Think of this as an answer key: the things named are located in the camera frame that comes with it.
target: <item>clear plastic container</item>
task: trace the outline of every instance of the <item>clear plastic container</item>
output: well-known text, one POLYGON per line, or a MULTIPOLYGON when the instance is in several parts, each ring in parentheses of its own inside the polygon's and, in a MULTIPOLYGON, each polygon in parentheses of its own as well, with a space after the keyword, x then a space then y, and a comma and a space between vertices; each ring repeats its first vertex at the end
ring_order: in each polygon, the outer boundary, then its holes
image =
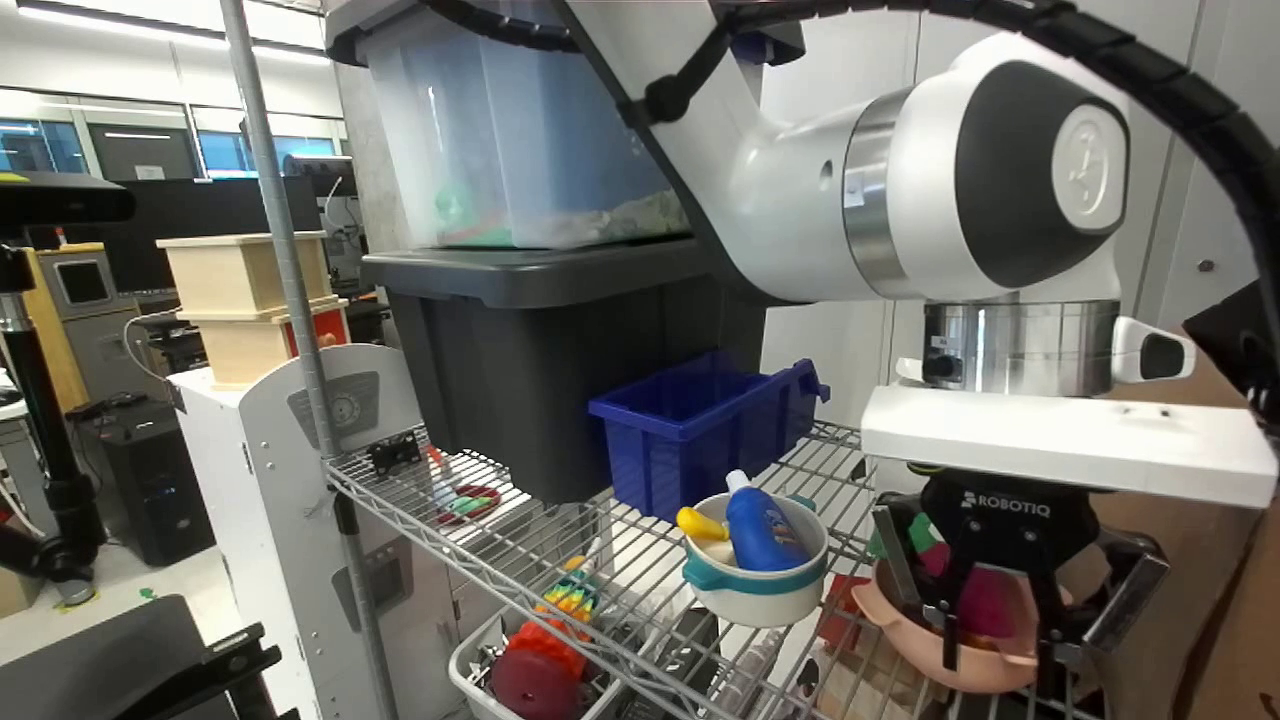
MULTIPOLYGON (((530 0, 499 13, 552 20, 530 0)), ((583 56, 495 46, 437 13, 361 46, 416 249, 579 249, 689 227, 583 56)))

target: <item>colorful object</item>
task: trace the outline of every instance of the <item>colorful object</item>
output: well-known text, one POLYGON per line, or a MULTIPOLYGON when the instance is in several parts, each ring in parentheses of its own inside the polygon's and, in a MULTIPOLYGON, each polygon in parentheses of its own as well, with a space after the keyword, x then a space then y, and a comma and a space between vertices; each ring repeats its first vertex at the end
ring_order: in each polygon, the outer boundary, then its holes
MULTIPOLYGON (((829 527, 823 521, 795 504, 777 497, 789 525, 801 534, 807 560, 801 567, 784 571, 759 571, 759 567, 737 567, 716 560, 702 546, 685 542, 685 586, 699 595, 702 608, 712 608, 729 623, 746 630, 779 630, 805 622, 829 582, 829 527)), ((729 494, 707 497, 695 504, 702 517, 729 512, 729 494)))
POLYGON ((729 494, 724 521, 741 567, 784 571, 807 566, 795 525, 764 487, 751 487, 746 471, 729 471, 729 494))
POLYGON ((829 646, 837 662, 849 662, 849 666, 857 657, 859 616, 862 616, 851 602, 857 586, 869 586, 869 577, 830 577, 823 616, 815 622, 815 638, 829 646))
POLYGON ((889 595, 889 567, 878 566, 869 586, 851 586, 857 608, 882 631, 882 640, 932 684, 1001 696, 1035 679, 1035 602, 1022 588, 1009 608, 1017 631, 1001 650, 961 646, 955 668, 942 668, 942 638, 905 616, 889 595))
POLYGON ((729 525, 699 512, 699 509, 680 509, 677 527, 695 546, 724 546, 729 542, 729 525))
POLYGON ((453 462, 432 445, 429 451, 432 480, 453 480, 453 462))
MULTIPOLYGON (((285 348, 287 348, 287 357, 297 357, 291 319, 279 319, 279 327, 285 327, 285 348)), ((317 332, 317 348, 352 345, 347 312, 344 312, 344 307, 318 307, 318 312, 312 312, 312 332, 317 332)))
POLYGON ((672 521, 685 504, 724 494, 724 471, 764 471, 829 395, 807 362, 751 375, 699 357, 586 406, 603 421, 616 499, 672 521))
MULTIPOLYGON (((913 552, 919 557, 926 577, 942 577, 952 566, 947 542, 932 527, 932 521, 919 512, 906 527, 913 552)), ((1001 567, 975 566, 968 571, 968 586, 961 591, 961 638, 963 646, 1001 646, 1017 638, 1017 616, 1009 608, 1020 608, 1020 582, 1001 567)))
POLYGON ((595 616, 598 591, 592 577, 583 571, 583 557, 570 557, 562 566, 562 577, 552 586, 552 591, 539 602, 535 622, 518 623, 517 638, 506 640, 506 654, 535 654, 552 666, 562 668, 562 676, 583 679, 586 662, 568 650, 561 638, 583 638, 583 630, 595 616))
POLYGON ((583 684, 561 662, 530 650, 506 650, 491 666, 486 688, 518 720, 574 720, 583 706, 583 684))
POLYGON ((432 499, 443 525, 473 525, 504 504, 504 497, 483 485, 432 485, 432 499))

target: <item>gray storage bin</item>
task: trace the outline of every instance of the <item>gray storage bin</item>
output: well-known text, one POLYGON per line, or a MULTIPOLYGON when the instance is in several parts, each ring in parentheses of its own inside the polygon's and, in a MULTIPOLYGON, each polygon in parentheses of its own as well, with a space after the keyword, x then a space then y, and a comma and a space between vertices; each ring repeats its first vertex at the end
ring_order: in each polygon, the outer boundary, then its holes
POLYGON ((759 363, 764 301, 695 241, 592 253, 371 256, 429 431, 549 504, 607 487, 586 401, 724 353, 759 363))

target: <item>metal pole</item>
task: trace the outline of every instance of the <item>metal pole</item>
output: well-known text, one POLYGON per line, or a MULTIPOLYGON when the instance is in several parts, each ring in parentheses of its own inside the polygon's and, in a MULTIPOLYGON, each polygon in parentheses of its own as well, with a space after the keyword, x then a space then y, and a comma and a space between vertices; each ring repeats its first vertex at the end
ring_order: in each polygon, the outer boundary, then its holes
MULTIPOLYGON (((263 214, 266 214, 270 249, 274 249, 274 264, 279 264, 279 287, 285 287, 285 301, 287 301, 287 319, 291 319, 291 337, 297 337, 297 357, 301 357, 301 373, 305 373, 305 388, 307 388, 307 406, 312 406, 318 457, 329 463, 329 462, 341 457, 341 448, 337 448, 337 438, 333 438, 333 415, 329 415, 318 348, 317 348, 317 332, 312 332, 307 287, 305 287, 305 278, 301 278, 301 261, 297 261, 297 246, 291 246, 291 217, 287 217, 285 180, 279 180, 279 169, 274 169, 274 144, 270 144, 270 123, 266 123, 263 81, 256 72, 256 56, 252 56, 252 39, 249 39, 243 0, 218 0, 218 5, 223 5, 223 25, 227 25, 231 72, 234 72, 240 102, 243 102, 243 130, 249 130, 249 144, 252 144, 256 188, 263 192, 263 214)), ((371 671, 369 676, 371 679, 371 706, 375 706, 375 718, 394 720, 382 638, 378 638, 378 623, 375 623, 375 608, 371 608, 371 595, 369 595, 369 567, 363 567, 361 538, 355 538, 355 525, 352 525, 355 512, 344 509, 344 499, 337 499, 337 512, 347 517, 347 525, 341 525, 341 538, 344 538, 344 560, 347 560, 347 577, 352 577, 352 602, 355 602, 355 614, 361 614, 361 646, 363 646, 363 662, 369 662, 369 671, 371 671)))

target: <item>black storage bin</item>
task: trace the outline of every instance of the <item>black storage bin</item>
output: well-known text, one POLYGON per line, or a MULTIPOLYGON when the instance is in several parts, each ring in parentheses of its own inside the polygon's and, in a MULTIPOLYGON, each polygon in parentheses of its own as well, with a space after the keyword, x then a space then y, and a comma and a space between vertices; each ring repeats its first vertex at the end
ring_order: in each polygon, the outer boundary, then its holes
POLYGON ((369 256, 440 448, 476 448, 549 504, 607 487, 586 401, 724 353, 759 363, 764 298, 695 241, 586 253, 369 256))
POLYGON ((94 485, 106 534, 144 566, 165 567, 213 546, 183 431, 150 395, 98 401, 68 411, 71 451, 94 485))

